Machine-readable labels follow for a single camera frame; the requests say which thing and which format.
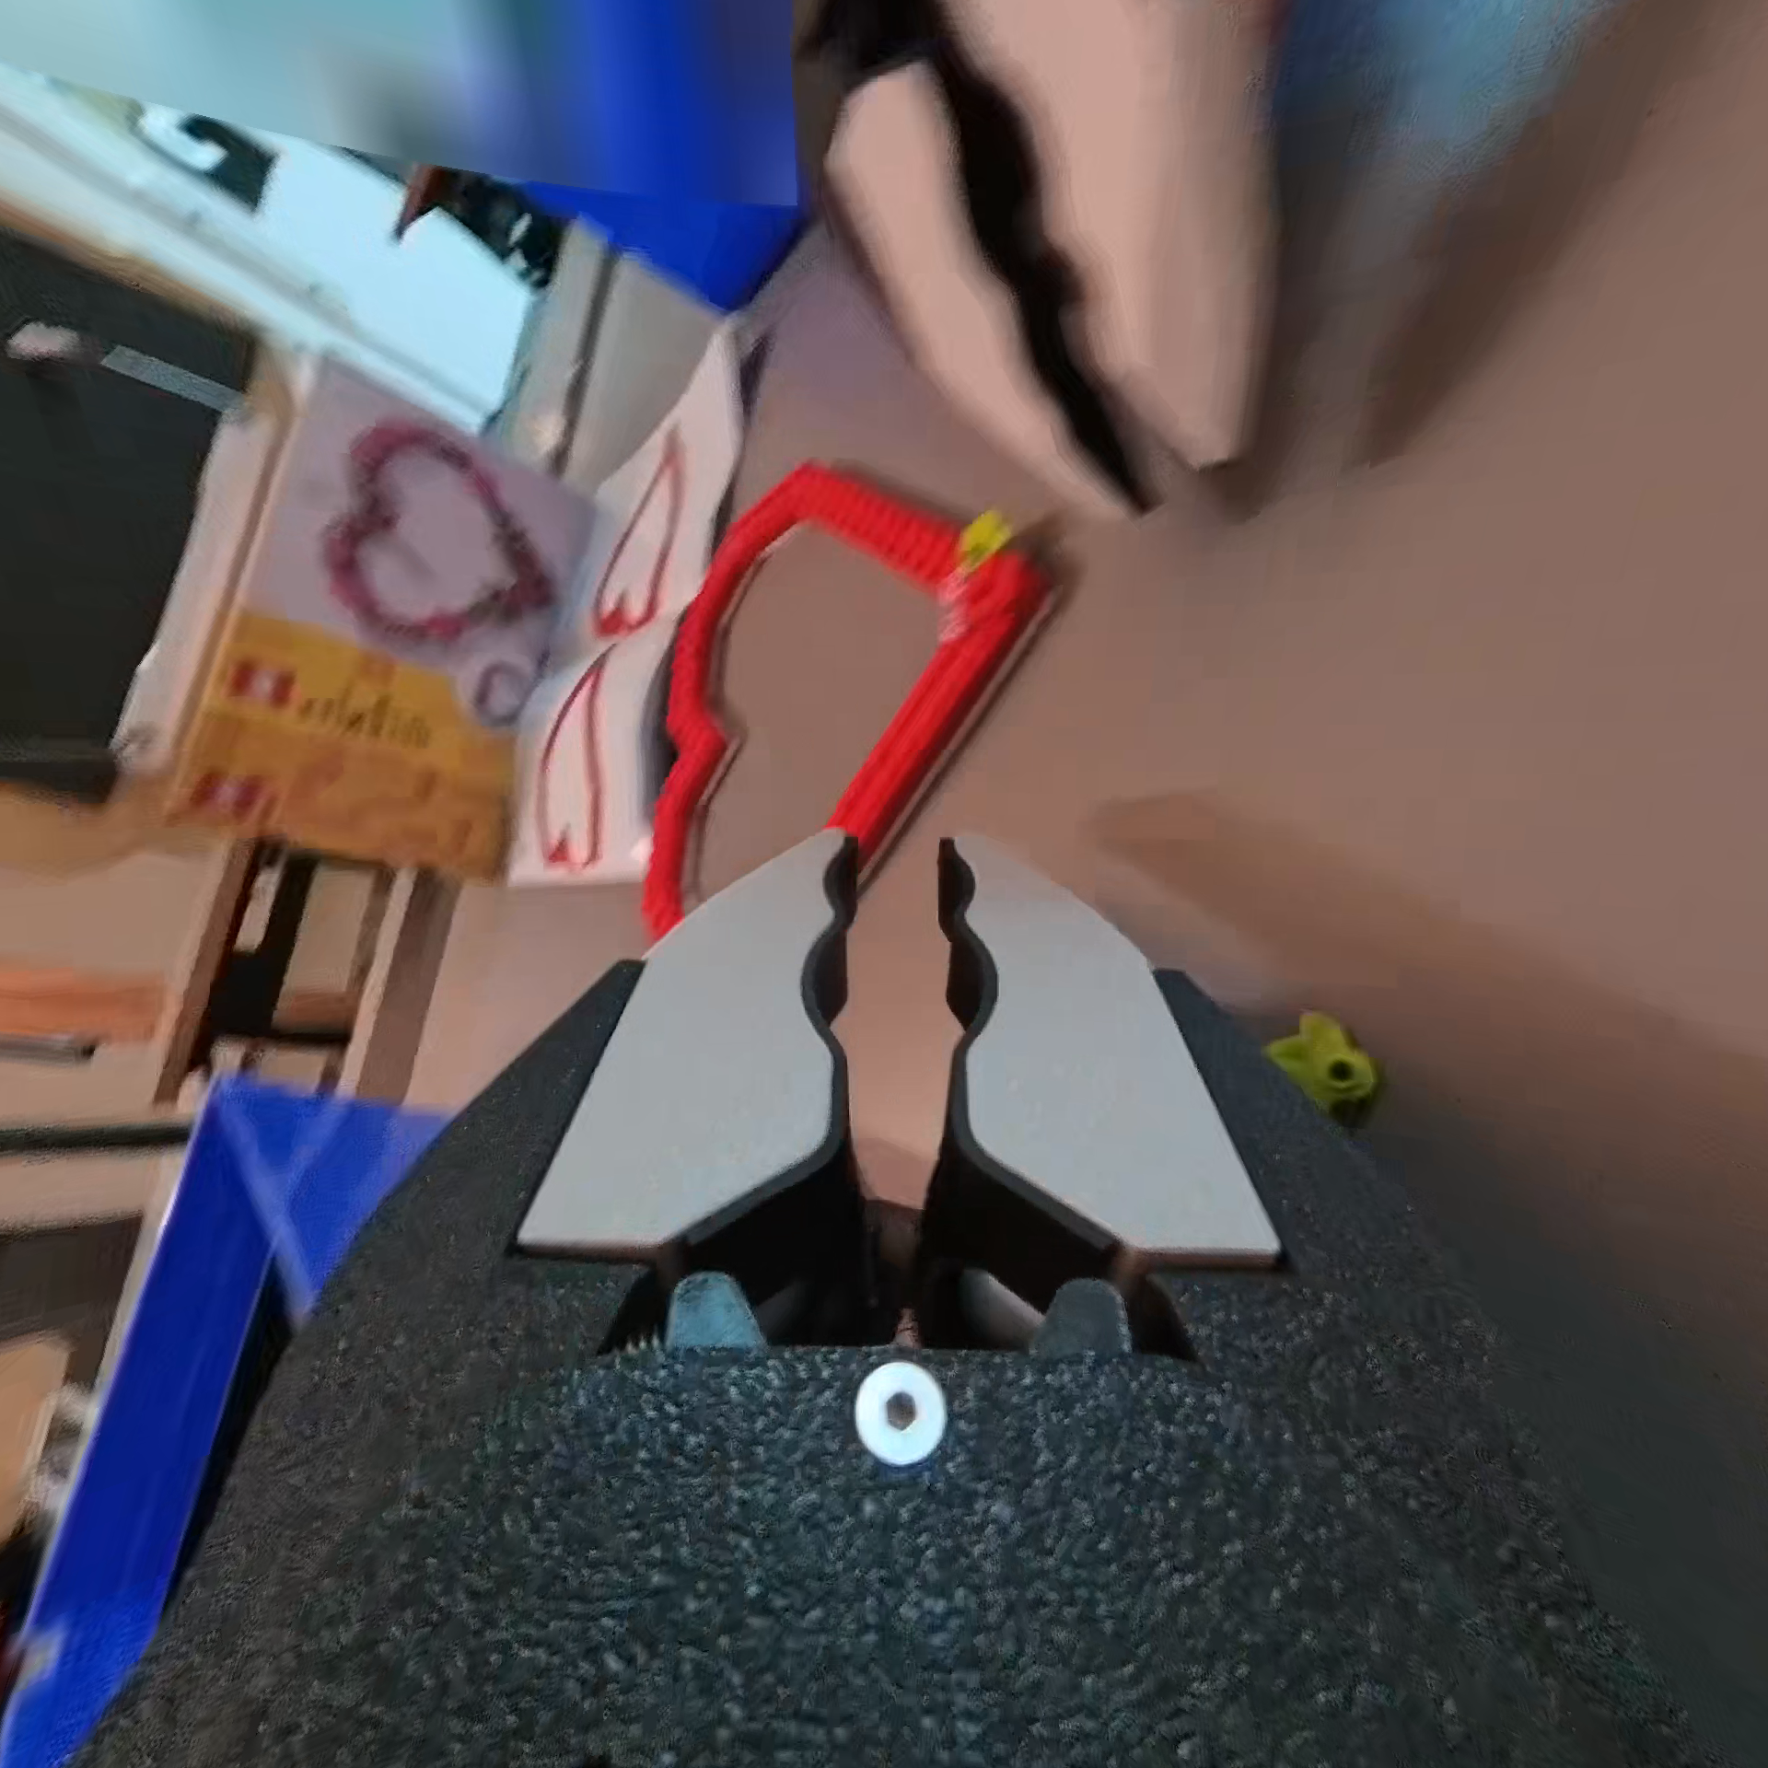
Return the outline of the red brick heart frame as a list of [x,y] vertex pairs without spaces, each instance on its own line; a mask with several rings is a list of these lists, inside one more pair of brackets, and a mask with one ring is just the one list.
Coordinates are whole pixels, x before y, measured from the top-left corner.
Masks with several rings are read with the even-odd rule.
[[688,914],[701,815],[736,749],[718,698],[727,630],[766,558],[805,529],[882,565],[922,591],[936,613],[928,666],[828,820],[828,828],[854,840],[857,880],[862,885],[1055,609],[1051,572],[1016,538],[980,570],[960,578],[953,553],[965,524],[821,461],[792,470],[730,522],[699,595],[677,625],[667,694],[667,736],[675,759],[654,803],[643,890],[652,944],[671,935]]

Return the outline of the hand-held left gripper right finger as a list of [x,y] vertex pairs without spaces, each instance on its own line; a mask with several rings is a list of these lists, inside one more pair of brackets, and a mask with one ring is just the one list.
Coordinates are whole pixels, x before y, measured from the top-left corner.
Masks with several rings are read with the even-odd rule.
[[936,870],[960,1040],[922,1248],[991,1272],[1278,1268],[1141,948],[986,835],[941,840]]

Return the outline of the black booth panel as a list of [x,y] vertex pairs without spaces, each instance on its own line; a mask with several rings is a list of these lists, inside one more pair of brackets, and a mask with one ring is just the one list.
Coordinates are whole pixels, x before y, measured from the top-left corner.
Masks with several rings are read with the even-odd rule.
[[11,227],[3,323],[3,779],[97,807],[256,346]]

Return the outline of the open instruction booklet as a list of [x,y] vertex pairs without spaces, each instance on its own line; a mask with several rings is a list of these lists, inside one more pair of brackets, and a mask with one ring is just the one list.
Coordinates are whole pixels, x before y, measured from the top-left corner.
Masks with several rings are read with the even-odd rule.
[[628,885],[649,872],[674,647],[746,442],[744,363],[741,323],[724,321],[674,404],[589,490],[585,552],[517,723],[511,888]]

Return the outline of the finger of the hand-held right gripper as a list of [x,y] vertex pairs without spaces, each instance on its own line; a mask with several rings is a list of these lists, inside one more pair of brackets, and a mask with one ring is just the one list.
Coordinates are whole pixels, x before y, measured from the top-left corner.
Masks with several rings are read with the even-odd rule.
[[1268,364],[1278,11],[953,5],[958,44],[1028,125],[1094,367],[1198,471],[1247,450]]
[[974,236],[958,131],[924,59],[844,102],[825,188],[909,359],[965,422],[1070,509],[1128,515],[1131,492],[1087,461],[1034,372],[1019,305]]

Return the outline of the toy set box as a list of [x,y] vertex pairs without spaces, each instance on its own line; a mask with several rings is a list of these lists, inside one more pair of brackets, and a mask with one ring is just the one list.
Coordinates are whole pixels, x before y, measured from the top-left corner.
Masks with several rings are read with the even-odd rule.
[[495,877],[587,538],[556,479],[276,350],[212,432],[122,762],[170,823]]

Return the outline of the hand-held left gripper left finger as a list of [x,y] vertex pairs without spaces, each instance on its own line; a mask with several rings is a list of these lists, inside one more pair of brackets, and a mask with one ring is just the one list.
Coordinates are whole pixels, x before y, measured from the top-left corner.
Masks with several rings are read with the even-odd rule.
[[838,1162],[854,877],[852,835],[817,832],[654,945],[516,1230],[520,1253],[686,1256]]

